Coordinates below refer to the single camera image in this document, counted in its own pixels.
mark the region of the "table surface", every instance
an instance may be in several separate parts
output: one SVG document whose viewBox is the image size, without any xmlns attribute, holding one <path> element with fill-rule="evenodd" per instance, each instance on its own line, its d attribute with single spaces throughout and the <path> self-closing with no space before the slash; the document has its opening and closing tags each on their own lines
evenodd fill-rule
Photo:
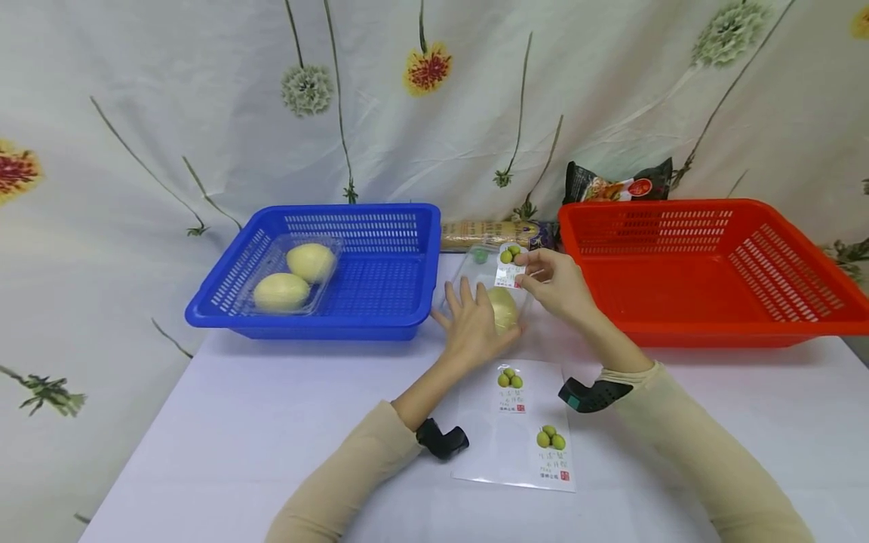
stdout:
<svg viewBox="0 0 869 543">
<path fill-rule="evenodd" d="M 444 255 L 441 278 L 459 261 Z M 512 357 L 596 377 L 600 366 L 578 336 L 538 306 L 527 320 Z M 378 400 L 413 382 L 442 342 L 431 321 L 406 343 L 214 332 L 81 543 L 262 541 L 304 478 Z M 841 339 L 649 353 L 770 471 L 818 541 L 869 541 L 869 371 Z M 441 427 L 454 425 L 455 394 L 435 412 Z M 424 454 L 375 492 L 345 540 L 717 541 L 679 476 L 612 412 L 568 417 L 576 493 L 453 480 L 448 463 Z"/>
</svg>

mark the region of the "white paper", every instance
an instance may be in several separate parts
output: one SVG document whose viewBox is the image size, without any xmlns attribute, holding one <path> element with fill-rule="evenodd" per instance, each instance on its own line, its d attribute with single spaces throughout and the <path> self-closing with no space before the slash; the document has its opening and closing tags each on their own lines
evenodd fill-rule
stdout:
<svg viewBox="0 0 869 543">
<path fill-rule="evenodd" d="M 497 383 L 503 368 L 522 377 L 525 409 L 502 412 Z M 576 492 L 573 440 L 567 424 L 567 407 L 558 397 L 564 384 L 561 366 L 539 361 L 509 360 L 485 368 L 461 385 L 458 425 L 468 435 L 470 447 L 453 460 L 455 479 Z M 540 447 L 537 436 L 552 426 L 564 438 L 564 448 Z"/>
</svg>

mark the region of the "packaged bread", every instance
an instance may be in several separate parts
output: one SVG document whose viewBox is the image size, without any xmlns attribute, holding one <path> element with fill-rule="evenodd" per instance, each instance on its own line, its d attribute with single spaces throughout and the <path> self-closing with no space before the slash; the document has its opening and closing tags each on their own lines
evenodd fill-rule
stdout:
<svg viewBox="0 0 869 543">
<path fill-rule="evenodd" d="M 441 252 L 465 253 L 477 243 L 514 242 L 533 251 L 553 248 L 556 225 L 537 221 L 462 221 L 441 225 Z"/>
</svg>

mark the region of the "floral curtain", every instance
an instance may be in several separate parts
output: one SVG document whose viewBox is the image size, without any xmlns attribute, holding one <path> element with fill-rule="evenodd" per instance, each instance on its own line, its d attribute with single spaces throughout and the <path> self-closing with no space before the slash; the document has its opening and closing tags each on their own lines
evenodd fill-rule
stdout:
<svg viewBox="0 0 869 543">
<path fill-rule="evenodd" d="M 569 161 L 672 156 L 671 198 L 769 202 L 869 274 L 866 0 L 10 0 L 0 50 L 10 540 L 76 540 L 267 205 L 545 221 Z"/>
</svg>

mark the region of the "clear plastic container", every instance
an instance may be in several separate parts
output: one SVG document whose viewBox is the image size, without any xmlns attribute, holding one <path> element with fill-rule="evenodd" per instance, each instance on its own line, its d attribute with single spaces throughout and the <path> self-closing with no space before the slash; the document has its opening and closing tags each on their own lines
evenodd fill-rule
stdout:
<svg viewBox="0 0 869 543">
<path fill-rule="evenodd" d="M 292 271 L 287 265 L 287 253 L 300 245 L 306 243 L 317 243 L 332 251 L 335 255 L 335 266 L 332 268 L 329 275 L 323 280 L 315 284 L 309 284 L 310 292 L 308 299 L 298 309 L 285 311 L 281 313 L 269 313 L 260 310 L 254 304 L 254 288 L 265 277 L 272 274 L 289 274 Z M 242 284 L 238 296 L 235 298 L 231 315 L 311 315 L 320 304 L 323 293 L 326 292 L 328 284 L 335 274 L 335 271 L 341 266 L 341 253 L 344 248 L 344 243 L 341 239 L 329 235 L 298 235 L 284 234 L 278 235 L 265 249 L 265 255 L 256 265 L 254 272 Z"/>
<path fill-rule="evenodd" d="M 498 257 L 501 254 L 501 248 L 497 245 L 474 245 L 465 254 L 465 258 L 461 261 L 459 271 L 453 279 L 453 289 L 456 297 L 460 295 L 460 281 L 463 276 L 468 278 L 471 283 L 471 290 L 478 282 L 481 282 L 486 289 L 494 287 L 495 274 L 498 270 Z M 516 302 L 516 310 L 519 312 L 518 317 L 521 321 L 522 316 L 531 305 L 531 295 L 521 288 L 504 288 Z M 447 299 L 442 296 L 440 311 L 449 316 L 449 305 Z"/>
</svg>

